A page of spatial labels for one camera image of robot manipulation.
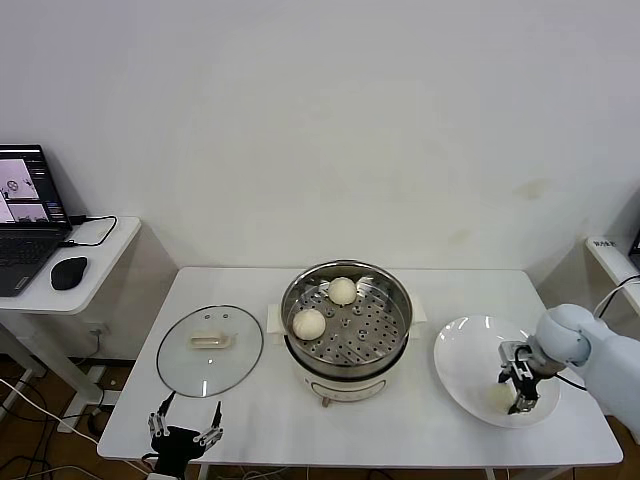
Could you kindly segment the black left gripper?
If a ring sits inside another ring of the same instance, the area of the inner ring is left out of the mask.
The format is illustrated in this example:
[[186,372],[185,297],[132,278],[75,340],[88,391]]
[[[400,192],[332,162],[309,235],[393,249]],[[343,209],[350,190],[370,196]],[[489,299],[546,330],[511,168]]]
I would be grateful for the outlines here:
[[158,455],[154,466],[155,473],[185,473],[191,460],[204,455],[204,446],[215,445],[223,435],[223,428],[220,426],[221,402],[216,405],[211,426],[200,434],[182,427],[168,427],[166,414],[175,394],[176,392],[172,391],[148,417],[151,448]]

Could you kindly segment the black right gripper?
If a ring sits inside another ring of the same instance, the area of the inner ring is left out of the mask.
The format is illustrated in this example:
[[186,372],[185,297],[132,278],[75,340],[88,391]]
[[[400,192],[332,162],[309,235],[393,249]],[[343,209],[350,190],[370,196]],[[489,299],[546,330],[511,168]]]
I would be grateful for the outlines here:
[[539,378],[526,361],[512,361],[510,367],[511,369],[503,369],[499,374],[500,384],[512,379],[517,394],[513,404],[508,408],[507,414],[528,413],[536,406],[539,399],[537,391]]

